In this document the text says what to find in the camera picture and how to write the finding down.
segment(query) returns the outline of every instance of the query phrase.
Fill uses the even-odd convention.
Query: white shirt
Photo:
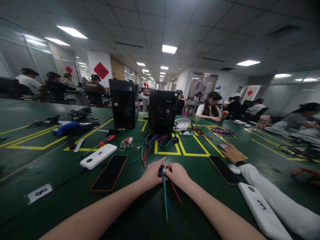
[[[263,104],[257,104],[257,105],[254,105],[253,107],[251,108],[248,108],[247,109],[247,113],[251,113],[252,115],[256,115],[257,112],[259,112],[262,108],[265,108],[266,106],[263,105]]]
[[[251,164],[239,167],[247,182],[256,187],[280,220],[303,239],[320,239],[320,216],[299,205],[261,176]]]
[[[212,113],[211,113],[211,106],[209,106],[209,109],[210,109],[210,117],[213,117]],[[218,117],[222,117],[222,113],[221,113],[220,109],[218,108],[218,106],[216,106],[216,109],[218,110],[218,113],[219,113]],[[204,110],[204,104],[201,104],[197,109],[196,115],[203,115],[202,114],[203,110]]]
[[[17,76],[16,79],[18,79],[20,84],[26,85],[28,88],[30,88],[30,90],[34,93],[34,95],[40,96],[40,92],[38,88],[42,86],[41,83],[38,83],[33,78],[23,74],[20,74],[19,76]],[[32,96],[29,96],[29,95],[23,95],[23,96],[26,98],[32,98]]]

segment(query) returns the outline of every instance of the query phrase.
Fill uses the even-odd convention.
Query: white basket
[[[176,128],[173,127],[175,132],[187,130],[191,124],[191,121],[188,118],[179,118],[174,122],[177,123]]]

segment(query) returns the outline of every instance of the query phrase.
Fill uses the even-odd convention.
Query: screwdriver
[[[107,137],[107,138],[104,139],[102,142],[99,142],[99,144],[98,144],[97,146],[95,146],[94,148],[92,148],[90,151],[82,154],[81,157],[84,156],[84,155],[86,155],[87,153],[91,152],[93,149],[96,149],[96,148],[99,147],[99,146],[102,147],[103,145],[105,145],[107,142],[111,141],[111,140],[114,139],[115,137],[116,137],[116,135],[111,135],[111,136]]]

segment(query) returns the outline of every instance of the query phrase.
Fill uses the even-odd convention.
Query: water bottle
[[[258,131],[260,131],[261,129],[264,129],[268,125],[269,120],[270,120],[270,116],[262,115],[254,128]]]

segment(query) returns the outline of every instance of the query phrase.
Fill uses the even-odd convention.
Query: computer case
[[[139,109],[139,86],[134,82],[109,79],[114,127],[135,128]]]
[[[150,90],[149,122],[157,134],[172,133],[176,118],[178,93],[165,90]]]

